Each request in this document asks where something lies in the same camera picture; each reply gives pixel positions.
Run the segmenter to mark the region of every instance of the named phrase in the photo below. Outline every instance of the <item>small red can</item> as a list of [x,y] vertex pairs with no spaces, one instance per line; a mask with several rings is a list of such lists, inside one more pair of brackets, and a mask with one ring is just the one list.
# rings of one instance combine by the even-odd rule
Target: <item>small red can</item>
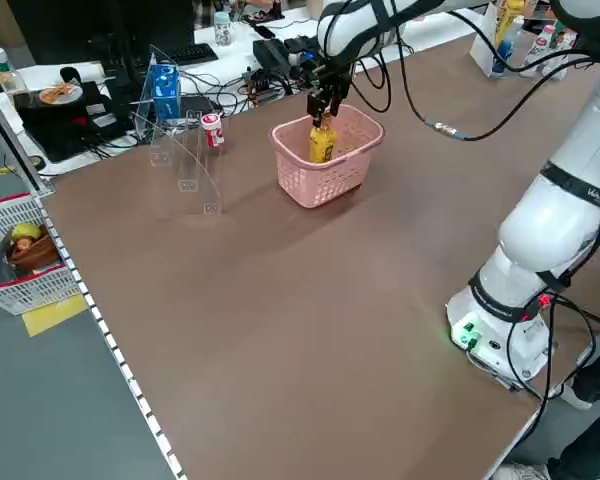
[[209,147],[219,147],[224,143],[220,115],[215,113],[204,115],[202,117],[202,128],[207,136],[207,145]]

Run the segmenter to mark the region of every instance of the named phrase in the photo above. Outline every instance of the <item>pink plastic basket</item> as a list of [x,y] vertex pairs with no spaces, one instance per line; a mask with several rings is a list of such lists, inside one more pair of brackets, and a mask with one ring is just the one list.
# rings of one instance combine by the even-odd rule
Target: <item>pink plastic basket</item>
[[312,118],[306,116],[271,131],[278,160],[278,183],[305,208],[314,208],[362,183],[373,147],[380,144],[384,128],[357,108],[341,105],[333,126],[338,134],[334,158],[310,163],[309,133]]

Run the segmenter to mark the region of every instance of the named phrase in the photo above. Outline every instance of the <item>gray floor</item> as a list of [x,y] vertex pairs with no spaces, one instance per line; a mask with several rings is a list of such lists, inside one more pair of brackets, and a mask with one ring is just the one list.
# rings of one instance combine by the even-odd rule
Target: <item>gray floor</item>
[[0,480],[67,478],[174,477],[89,312],[29,338],[0,309]]
[[536,432],[510,455],[510,460],[525,464],[544,464],[575,440],[600,416],[600,402],[581,412],[562,400],[549,404]]

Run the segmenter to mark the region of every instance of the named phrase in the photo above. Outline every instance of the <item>blue box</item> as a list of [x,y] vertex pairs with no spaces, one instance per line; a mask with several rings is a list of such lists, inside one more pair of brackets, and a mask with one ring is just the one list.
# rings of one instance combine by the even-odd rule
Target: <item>blue box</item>
[[158,120],[180,118],[180,73],[175,65],[152,65],[151,97]]

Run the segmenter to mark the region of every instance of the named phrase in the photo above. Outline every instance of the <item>table surface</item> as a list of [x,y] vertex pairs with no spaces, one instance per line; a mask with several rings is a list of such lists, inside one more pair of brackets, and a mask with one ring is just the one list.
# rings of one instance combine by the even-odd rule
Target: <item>table surface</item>
[[[406,66],[421,110],[479,133],[530,83],[486,81],[470,44]],[[475,480],[537,408],[467,362],[444,305],[492,253],[596,73],[570,73],[499,134],[462,144],[414,118],[389,69],[367,179],[321,208],[277,186],[267,140],[303,114],[299,95],[232,118],[224,215],[189,215],[142,149],[59,178],[44,199],[189,478]],[[600,252],[569,296],[600,314]],[[564,378],[588,336],[566,312],[556,323]]]

